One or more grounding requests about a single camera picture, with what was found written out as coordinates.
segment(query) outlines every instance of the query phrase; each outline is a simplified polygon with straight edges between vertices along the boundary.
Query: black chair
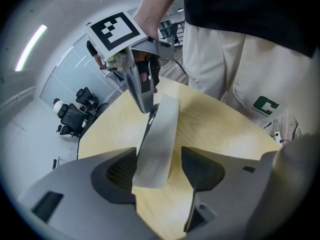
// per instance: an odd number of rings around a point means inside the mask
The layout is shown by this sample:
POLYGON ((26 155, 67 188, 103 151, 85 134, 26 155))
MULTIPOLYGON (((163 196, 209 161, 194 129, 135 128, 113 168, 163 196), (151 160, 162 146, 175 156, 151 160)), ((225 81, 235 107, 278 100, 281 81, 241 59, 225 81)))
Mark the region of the black chair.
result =
POLYGON ((85 105, 88 111, 96 110, 99 105, 98 97, 94 93, 91 93, 88 87, 85 87, 84 89, 80 89, 76 93, 75 101, 82 105, 85 105))
POLYGON ((71 137, 76 136, 79 137, 80 134, 78 132, 75 132, 72 128, 69 126, 62 126, 61 124, 58 126, 58 129, 56 130, 56 133, 59 133, 59 135, 68 135, 70 134, 71 137))
POLYGON ((84 130, 84 122, 88 122, 89 115, 84 114, 77 109, 74 104, 63 104, 58 112, 61 124, 69 127, 75 133, 81 133, 84 130))

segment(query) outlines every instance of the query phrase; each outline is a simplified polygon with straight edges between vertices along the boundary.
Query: floor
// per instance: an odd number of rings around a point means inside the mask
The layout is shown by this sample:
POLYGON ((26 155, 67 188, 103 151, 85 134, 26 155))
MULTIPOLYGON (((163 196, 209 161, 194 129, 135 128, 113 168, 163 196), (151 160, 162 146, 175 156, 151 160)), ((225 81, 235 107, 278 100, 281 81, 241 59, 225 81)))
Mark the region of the floor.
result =
MULTIPOLYGON (((183 66, 182 48, 177 48, 174 56, 175 60, 183 66)), ((160 76, 177 81, 184 85, 188 85, 189 77, 181 70, 181 68, 174 62, 171 61, 168 64, 161 67, 160 76)), ((122 91, 127 90, 127 86, 124 84, 121 87, 122 91)), ((108 101, 108 103, 99 110, 99 114, 102 114, 119 96, 121 93, 117 91, 108 101)), ((275 132, 280 132, 283 145, 291 141, 293 138, 293 132, 297 126, 297 120, 292 113, 287 109, 275 120, 272 121, 271 125, 266 127, 264 130, 270 135, 275 135, 275 132)), ((295 138, 301 135, 299 127, 296 130, 295 138)))

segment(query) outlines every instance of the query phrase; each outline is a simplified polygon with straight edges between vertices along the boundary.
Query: round table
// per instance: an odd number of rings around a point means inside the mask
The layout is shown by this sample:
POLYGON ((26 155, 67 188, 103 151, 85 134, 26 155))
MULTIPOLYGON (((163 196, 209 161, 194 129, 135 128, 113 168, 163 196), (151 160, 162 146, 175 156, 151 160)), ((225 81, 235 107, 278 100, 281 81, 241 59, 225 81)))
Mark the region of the round table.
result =
MULTIPOLYGON (((133 187, 137 213, 163 239, 185 236, 193 189, 181 166, 181 147, 259 160, 280 146, 248 118, 226 104, 178 82, 160 77, 154 103, 167 94, 179 100, 179 115, 169 177, 163 188, 133 187)), ((125 91, 94 122, 79 142, 78 158, 140 147, 149 115, 125 91)))

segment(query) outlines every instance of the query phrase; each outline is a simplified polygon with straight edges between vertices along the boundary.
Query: fluorescent light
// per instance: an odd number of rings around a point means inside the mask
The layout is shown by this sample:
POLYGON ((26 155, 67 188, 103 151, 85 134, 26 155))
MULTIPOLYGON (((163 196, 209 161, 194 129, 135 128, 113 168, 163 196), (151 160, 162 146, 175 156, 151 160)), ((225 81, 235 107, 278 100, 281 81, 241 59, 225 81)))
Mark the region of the fluorescent light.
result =
POLYGON ((84 55, 84 57, 77 63, 77 65, 75 65, 75 68, 83 61, 83 59, 86 57, 87 55, 84 55))
POLYGON ((30 41, 28 42, 28 44, 26 45, 26 47, 24 48, 24 51, 15 67, 15 71, 21 71, 26 60, 27 57, 29 55, 29 53, 31 52, 32 48, 35 46, 37 40, 41 37, 41 35, 43 34, 43 32, 47 29, 47 27, 45 25, 41 25, 38 30, 34 33, 33 37, 31 37, 30 41))
POLYGON ((87 65, 89 61, 91 61, 91 59, 89 59, 83 66, 87 65))

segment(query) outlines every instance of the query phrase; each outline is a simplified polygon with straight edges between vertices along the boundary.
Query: human hand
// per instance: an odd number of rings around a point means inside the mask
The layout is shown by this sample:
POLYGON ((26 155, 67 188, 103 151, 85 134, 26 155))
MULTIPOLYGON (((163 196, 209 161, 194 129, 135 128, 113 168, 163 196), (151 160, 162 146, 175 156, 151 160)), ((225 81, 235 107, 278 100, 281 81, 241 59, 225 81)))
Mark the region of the human hand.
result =
POLYGON ((107 64, 103 64, 102 66, 103 66, 103 67, 100 67, 100 66, 99 66, 100 70, 106 70, 106 69, 107 69, 107 64))
MULTIPOLYGON (((146 52, 143 52, 143 51, 136 51, 136 50, 133 50, 132 51, 133 53, 133 56, 134 56, 134 62, 137 63, 137 62, 144 62, 148 59, 149 57, 149 54, 146 53, 146 52)), ((145 82, 148 80, 148 74, 147 73, 141 73, 139 74, 139 77, 140 77, 140 81, 141 82, 145 82)), ((156 94, 158 92, 157 90, 157 87, 154 87, 153 89, 153 92, 156 94)))

